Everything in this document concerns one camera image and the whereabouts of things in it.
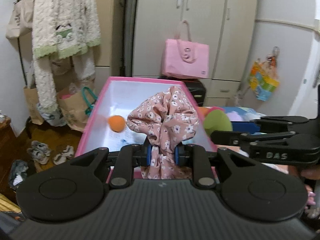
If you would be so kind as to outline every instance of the metal screw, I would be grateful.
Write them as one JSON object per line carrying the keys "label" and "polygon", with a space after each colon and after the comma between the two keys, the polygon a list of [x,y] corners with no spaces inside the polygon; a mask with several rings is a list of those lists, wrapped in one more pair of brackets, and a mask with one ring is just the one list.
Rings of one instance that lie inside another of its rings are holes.
{"label": "metal screw", "polygon": [[200,178],[198,180],[198,182],[202,186],[211,186],[214,184],[214,179],[208,178],[208,177],[203,177],[203,178]]}
{"label": "metal screw", "polygon": [[127,183],[125,178],[117,177],[111,180],[111,184],[114,186],[123,186]]}

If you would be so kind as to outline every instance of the black suitcase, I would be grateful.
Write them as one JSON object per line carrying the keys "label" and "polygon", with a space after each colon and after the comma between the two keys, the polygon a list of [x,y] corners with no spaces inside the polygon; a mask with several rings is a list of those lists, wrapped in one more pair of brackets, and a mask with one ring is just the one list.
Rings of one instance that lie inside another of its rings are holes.
{"label": "black suitcase", "polygon": [[174,77],[167,77],[161,76],[159,79],[168,79],[168,80],[176,80],[182,81],[186,84],[188,90],[190,91],[191,95],[197,102],[198,106],[203,106],[206,89],[204,85],[198,79],[178,79]]}

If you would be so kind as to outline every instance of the shoe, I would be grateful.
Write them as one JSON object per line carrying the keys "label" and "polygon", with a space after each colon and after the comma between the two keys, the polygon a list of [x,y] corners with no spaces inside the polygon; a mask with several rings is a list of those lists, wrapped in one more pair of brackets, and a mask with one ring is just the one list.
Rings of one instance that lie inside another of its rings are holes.
{"label": "shoe", "polygon": [[59,164],[65,163],[67,161],[67,157],[59,153],[53,158],[52,161],[55,165],[59,165]]}
{"label": "shoe", "polygon": [[32,141],[31,142],[31,147],[33,149],[39,149],[40,151],[42,151],[45,156],[49,157],[50,156],[50,153],[51,153],[51,149],[48,147],[47,144],[45,143],[41,143],[41,142],[38,142],[38,141]]}
{"label": "shoe", "polygon": [[68,159],[72,159],[73,155],[75,155],[75,152],[73,150],[73,147],[70,145],[67,145],[66,149],[62,151],[61,153],[63,156],[67,157]]}
{"label": "shoe", "polygon": [[42,152],[40,151],[38,148],[29,148],[27,150],[27,152],[30,154],[31,158],[44,165],[44,164],[47,164],[48,161],[49,161],[49,158]]}

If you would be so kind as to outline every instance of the green object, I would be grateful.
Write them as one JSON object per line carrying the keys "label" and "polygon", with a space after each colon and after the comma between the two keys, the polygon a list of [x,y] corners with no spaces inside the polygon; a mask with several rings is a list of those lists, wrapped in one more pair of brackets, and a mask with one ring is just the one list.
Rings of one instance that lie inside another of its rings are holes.
{"label": "green object", "polygon": [[[94,99],[94,101],[92,103],[90,103],[87,99],[87,97],[85,96],[84,91],[87,90],[89,92],[89,94],[92,96],[92,98]],[[90,115],[91,111],[93,110],[94,104],[96,103],[98,97],[92,92],[92,90],[89,87],[83,87],[82,88],[82,97],[85,101],[85,103],[87,104],[88,108],[84,111],[86,115]]]}
{"label": "green object", "polygon": [[221,110],[211,111],[204,119],[203,127],[208,136],[214,131],[232,131],[232,123]]}

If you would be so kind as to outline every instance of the floral fabric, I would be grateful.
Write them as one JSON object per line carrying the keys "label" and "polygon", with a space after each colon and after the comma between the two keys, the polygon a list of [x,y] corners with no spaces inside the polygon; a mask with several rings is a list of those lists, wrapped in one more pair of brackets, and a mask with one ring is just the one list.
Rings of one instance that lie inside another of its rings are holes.
{"label": "floral fabric", "polygon": [[172,86],[142,102],[128,116],[128,127],[145,133],[152,145],[151,164],[141,167],[144,179],[184,179],[191,169],[174,163],[174,149],[193,138],[199,124],[197,112],[180,87]]}

